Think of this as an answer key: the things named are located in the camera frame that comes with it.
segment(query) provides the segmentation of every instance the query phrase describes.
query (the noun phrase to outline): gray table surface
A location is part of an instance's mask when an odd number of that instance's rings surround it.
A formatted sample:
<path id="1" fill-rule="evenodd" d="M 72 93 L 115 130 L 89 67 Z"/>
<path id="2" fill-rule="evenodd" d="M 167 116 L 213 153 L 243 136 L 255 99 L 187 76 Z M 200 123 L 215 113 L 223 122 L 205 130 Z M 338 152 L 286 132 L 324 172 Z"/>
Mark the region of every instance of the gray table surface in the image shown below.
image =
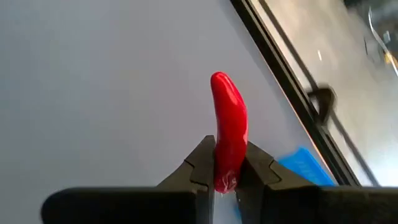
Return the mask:
<path id="1" fill-rule="evenodd" d="M 40 223 L 67 187 L 158 184 L 216 134 L 217 70 L 241 91 L 252 142 L 317 156 L 227 0 L 1 5 L 0 223 Z M 215 223 L 231 205 L 217 195 Z"/>

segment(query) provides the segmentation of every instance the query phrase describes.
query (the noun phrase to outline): blue object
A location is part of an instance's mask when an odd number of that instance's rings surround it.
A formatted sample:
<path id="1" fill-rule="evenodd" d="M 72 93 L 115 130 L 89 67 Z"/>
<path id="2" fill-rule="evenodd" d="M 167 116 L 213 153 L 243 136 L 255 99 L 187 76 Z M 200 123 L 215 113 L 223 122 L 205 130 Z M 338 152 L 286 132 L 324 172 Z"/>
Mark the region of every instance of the blue object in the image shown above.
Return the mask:
<path id="1" fill-rule="evenodd" d="M 279 163 L 314 184 L 334 185 L 329 175 L 305 148 L 301 147 L 292 155 L 282 157 Z"/>

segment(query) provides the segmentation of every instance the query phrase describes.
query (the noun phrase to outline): red chili pepper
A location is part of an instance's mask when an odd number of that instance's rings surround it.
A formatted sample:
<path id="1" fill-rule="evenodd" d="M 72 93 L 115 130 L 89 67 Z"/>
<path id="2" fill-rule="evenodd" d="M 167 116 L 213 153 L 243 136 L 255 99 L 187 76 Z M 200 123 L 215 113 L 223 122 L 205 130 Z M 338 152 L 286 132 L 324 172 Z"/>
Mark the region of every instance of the red chili pepper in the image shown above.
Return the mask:
<path id="1" fill-rule="evenodd" d="M 217 118 L 215 190 L 226 193 L 238 184 L 248 145 L 248 116 L 241 94 L 223 72 L 211 76 Z"/>

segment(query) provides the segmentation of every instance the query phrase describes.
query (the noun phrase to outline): chili pepper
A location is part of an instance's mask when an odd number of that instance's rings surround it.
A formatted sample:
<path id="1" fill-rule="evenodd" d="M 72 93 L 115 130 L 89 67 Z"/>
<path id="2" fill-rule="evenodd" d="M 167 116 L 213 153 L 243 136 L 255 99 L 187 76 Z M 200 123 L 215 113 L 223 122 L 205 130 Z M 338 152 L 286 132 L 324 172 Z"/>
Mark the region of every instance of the chili pepper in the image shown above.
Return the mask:
<path id="1" fill-rule="evenodd" d="M 215 190 L 226 193 L 239 181 L 248 145 L 248 116 L 241 94 L 223 72 L 211 76 L 211 90 L 217 118 L 215 147 Z"/>

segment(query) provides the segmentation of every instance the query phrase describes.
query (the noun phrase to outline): red pepper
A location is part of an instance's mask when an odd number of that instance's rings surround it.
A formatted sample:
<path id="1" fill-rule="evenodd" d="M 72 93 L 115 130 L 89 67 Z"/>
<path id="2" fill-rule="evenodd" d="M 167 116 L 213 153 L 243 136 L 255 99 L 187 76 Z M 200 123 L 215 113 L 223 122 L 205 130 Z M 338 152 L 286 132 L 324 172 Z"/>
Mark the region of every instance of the red pepper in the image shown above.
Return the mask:
<path id="1" fill-rule="evenodd" d="M 226 193 L 239 181 L 248 145 L 248 116 L 241 94 L 223 72 L 211 76 L 211 90 L 217 118 L 215 147 L 215 190 Z"/>

